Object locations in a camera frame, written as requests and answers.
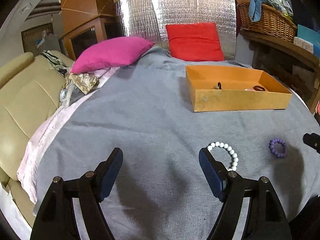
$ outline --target beige leather sofa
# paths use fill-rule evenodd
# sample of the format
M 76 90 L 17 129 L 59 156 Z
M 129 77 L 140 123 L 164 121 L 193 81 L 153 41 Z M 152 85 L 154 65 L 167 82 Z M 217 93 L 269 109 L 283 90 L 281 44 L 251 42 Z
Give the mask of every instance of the beige leather sofa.
M 52 51 L 67 66 L 73 60 Z M 39 55 L 24 53 L 0 67 L 0 182 L 9 186 L 20 212 L 32 227 L 34 205 L 22 189 L 17 170 L 27 142 L 59 107 L 64 77 Z

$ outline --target gray panel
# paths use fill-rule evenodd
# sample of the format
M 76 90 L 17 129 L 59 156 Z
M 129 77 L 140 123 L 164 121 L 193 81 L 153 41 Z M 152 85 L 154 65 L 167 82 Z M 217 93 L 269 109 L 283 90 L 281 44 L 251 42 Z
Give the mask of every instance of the gray panel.
M 225 59 L 234 59 L 235 0 L 120 0 L 117 14 L 125 36 L 140 36 L 163 48 L 168 48 L 166 25 L 215 22 Z

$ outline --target white beaded bracelet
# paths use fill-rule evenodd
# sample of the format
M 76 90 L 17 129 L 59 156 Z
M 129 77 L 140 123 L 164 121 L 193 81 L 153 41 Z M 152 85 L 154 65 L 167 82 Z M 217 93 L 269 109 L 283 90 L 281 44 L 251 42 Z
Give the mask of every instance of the white beaded bracelet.
M 231 146 L 229 146 L 227 143 L 215 142 L 215 143 L 211 143 L 207 147 L 207 149 L 208 149 L 209 152 L 211 152 L 214 147 L 218 147 L 218 146 L 220 148 L 227 149 L 227 151 L 230 153 L 230 155 L 233 158 L 232 166 L 231 166 L 231 168 L 228 169 L 228 171 L 236 171 L 239 159 L 238 159 L 238 155 L 235 153 L 235 151 L 232 149 Z

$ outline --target gray bedsheet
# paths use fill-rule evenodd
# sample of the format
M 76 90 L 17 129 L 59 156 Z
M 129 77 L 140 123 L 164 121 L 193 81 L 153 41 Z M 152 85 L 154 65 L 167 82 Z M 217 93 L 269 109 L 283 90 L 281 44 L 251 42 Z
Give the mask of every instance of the gray bedsheet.
M 270 178 L 288 219 L 294 218 L 319 193 L 319 154 L 302 142 L 306 132 L 320 134 L 313 116 L 295 95 L 286 110 L 193 113 L 187 64 L 153 48 L 129 69 L 118 70 L 48 148 L 36 175 L 39 201 L 54 176 L 79 178 L 119 147 L 124 162 L 101 203 L 115 238 L 206 239 L 222 205 L 210 191 L 198 153 L 220 141 L 238 154 L 241 176 Z M 288 143 L 287 158 L 269 152 L 275 137 Z M 226 150 L 214 148 L 212 154 L 230 164 Z M 74 204 L 87 239 L 79 203 Z M 246 199 L 234 239 L 241 238 L 247 207 Z

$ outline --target open cardboard box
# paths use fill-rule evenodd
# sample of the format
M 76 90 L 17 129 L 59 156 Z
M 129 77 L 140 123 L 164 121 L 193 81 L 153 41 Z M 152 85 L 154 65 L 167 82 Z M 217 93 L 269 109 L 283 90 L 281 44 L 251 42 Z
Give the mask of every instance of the open cardboard box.
M 285 109 L 291 93 L 262 70 L 230 66 L 186 66 L 186 79 L 195 112 Z M 221 90 L 216 90 L 218 82 Z M 248 91 L 254 86 L 266 91 Z

